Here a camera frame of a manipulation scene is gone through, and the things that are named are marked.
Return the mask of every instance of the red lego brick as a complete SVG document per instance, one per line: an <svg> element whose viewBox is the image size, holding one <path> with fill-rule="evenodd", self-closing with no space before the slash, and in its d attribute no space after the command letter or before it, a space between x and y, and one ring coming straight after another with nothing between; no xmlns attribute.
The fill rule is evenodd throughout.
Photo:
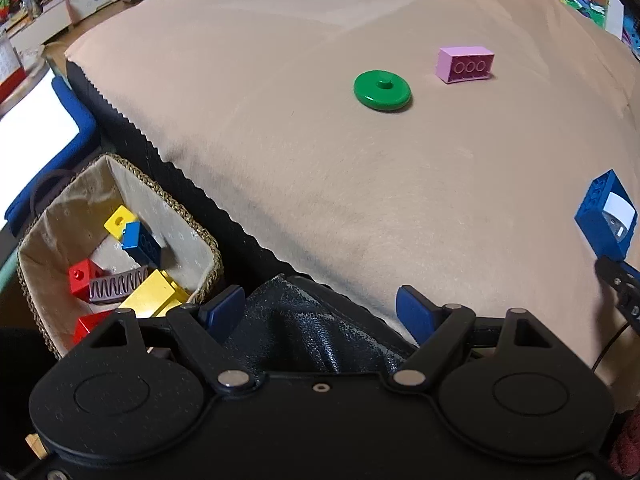
<svg viewBox="0 0 640 480"><path fill-rule="evenodd" d="M113 312L113 310L105 310L104 312L98 312L98 314L79 317L78 321L76 321L76 331L74 332L74 345L81 342L84 336L100 325L102 320L111 312Z"/></svg>
<svg viewBox="0 0 640 480"><path fill-rule="evenodd" d="M69 291L76 298L89 301L89 282L104 271L89 258L69 267Z"/></svg>

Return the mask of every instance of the red cloth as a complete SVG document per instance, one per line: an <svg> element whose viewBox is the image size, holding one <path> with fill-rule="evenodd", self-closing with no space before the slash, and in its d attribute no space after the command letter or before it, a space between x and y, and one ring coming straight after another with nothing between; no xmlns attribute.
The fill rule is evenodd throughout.
<svg viewBox="0 0 640 480"><path fill-rule="evenodd" d="M609 465L621 476L634 476L640 471L640 404L625 421L616 439Z"/></svg>

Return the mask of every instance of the pink duplo brick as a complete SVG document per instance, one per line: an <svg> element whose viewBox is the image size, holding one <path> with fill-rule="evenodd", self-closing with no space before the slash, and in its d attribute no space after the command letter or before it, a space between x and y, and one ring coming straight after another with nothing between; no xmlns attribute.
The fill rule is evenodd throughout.
<svg viewBox="0 0 640 480"><path fill-rule="evenodd" d="M483 46L448 46L440 49L436 75L445 83L489 79L494 53Z"/></svg>

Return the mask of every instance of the woven basket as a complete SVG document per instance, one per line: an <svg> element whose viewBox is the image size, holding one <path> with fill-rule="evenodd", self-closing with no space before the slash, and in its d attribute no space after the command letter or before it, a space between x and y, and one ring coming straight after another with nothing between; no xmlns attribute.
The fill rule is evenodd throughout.
<svg viewBox="0 0 640 480"><path fill-rule="evenodd" d="M102 155L81 171L27 229L18 248L18 278L38 328L58 357L70 350L79 316L116 308L78 300L68 289L68 268L91 258L104 270L136 266L104 222L124 204L162 247L162 268L201 304L222 278L213 236L169 194L120 156Z"/></svg>

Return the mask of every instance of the black cable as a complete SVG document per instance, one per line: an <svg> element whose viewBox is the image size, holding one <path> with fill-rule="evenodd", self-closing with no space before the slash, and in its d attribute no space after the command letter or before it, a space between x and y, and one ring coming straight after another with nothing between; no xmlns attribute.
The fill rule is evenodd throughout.
<svg viewBox="0 0 640 480"><path fill-rule="evenodd" d="M596 371L596 368L598 367L598 365L600 364L600 362L602 361L602 359L604 358L604 356L606 355L606 353L609 351L609 348L611 348L611 346L613 345L613 343L616 342L616 340L622 335L622 333L629 328L629 323L625 323L623 326L620 327L620 329L613 335L613 337L611 339L609 339L609 342L605 345L605 347L602 349L602 352L600 352L600 355L598 356L598 358L596 359L596 362L594 362L593 366L591 367L591 371L594 372Z"/></svg>

